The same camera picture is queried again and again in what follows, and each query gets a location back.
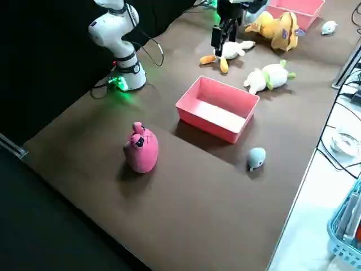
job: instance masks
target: white duck plush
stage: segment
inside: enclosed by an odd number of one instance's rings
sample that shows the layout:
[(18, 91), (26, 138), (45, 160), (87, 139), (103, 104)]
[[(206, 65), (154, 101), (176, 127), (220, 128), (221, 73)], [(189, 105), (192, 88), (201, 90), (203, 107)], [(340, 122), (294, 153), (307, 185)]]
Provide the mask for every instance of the white duck plush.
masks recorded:
[[(221, 60), (221, 71), (227, 73), (229, 70), (227, 60), (236, 58), (237, 56), (244, 56), (245, 51), (251, 49), (256, 43), (254, 41), (243, 41), (241, 43), (227, 41), (223, 45)], [(215, 55), (215, 50), (213, 50), (213, 55), (206, 55), (200, 59), (200, 64), (205, 65), (214, 62), (217, 59)]]
[(250, 86), (249, 92), (256, 94), (264, 90), (266, 87), (269, 90), (278, 88), (287, 82), (288, 79), (296, 78), (294, 72), (288, 72), (286, 69), (286, 60), (281, 60), (279, 64), (271, 64), (265, 66), (262, 70), (256, 68), (251, 72), (243, 85)]

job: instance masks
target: pink box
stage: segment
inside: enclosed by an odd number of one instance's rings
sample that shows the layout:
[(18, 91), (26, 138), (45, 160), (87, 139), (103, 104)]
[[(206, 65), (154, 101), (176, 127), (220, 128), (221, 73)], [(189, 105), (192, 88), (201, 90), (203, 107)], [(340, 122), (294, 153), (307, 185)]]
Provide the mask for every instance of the pink box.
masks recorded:
[(175, 106), (183, 121), (236, 143), (258, 101), (259, 96), (200, 76)]
[(298, 25), (306, 30), (318, 17), (324, 2), (325, 0), (270, 0), (266, 10), (274, 18), (281, 17), (286, 11), (294, 12)]

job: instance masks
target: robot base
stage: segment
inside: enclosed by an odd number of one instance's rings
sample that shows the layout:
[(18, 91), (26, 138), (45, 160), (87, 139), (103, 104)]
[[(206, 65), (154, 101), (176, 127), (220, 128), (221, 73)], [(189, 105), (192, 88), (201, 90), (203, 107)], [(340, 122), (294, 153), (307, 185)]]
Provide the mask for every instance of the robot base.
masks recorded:
[(110, 76), (108, 83), (116, 86), (121, 91), (127, 92), (130, 90), (141, 89), (147, 82), (146, 72), (142, 65), (139, 63), (139, 71), (134, 72), (122, 72), (118, 66)]

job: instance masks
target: black curtain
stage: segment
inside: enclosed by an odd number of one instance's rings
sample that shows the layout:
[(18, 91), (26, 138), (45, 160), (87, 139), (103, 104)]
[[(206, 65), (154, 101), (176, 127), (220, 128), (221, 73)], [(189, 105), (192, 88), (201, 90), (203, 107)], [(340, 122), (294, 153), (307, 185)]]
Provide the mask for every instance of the black curtain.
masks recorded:
[[(193, 0), (128, 0), (151, 37), (167, 29)], [(33, 137), (86, 93), (111, 68), (87, 27), (105, 10), (92, 0), (13, 0), (1, 9), (0, 133), (17, 144)], [(134, 30), (126, 39), (144, 45)]]

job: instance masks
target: pink plush bird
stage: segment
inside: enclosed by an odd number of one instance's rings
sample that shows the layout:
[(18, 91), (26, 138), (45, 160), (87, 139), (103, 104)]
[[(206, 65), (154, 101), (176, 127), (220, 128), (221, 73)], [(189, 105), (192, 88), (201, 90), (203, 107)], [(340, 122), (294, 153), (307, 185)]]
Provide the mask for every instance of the pink plush bird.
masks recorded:
[(157, 163), (159, 147), (158, 139), (142, 123), (133, 124), (134, 133), (124, 145), (124, 154), (134, 171), (146, 173)]

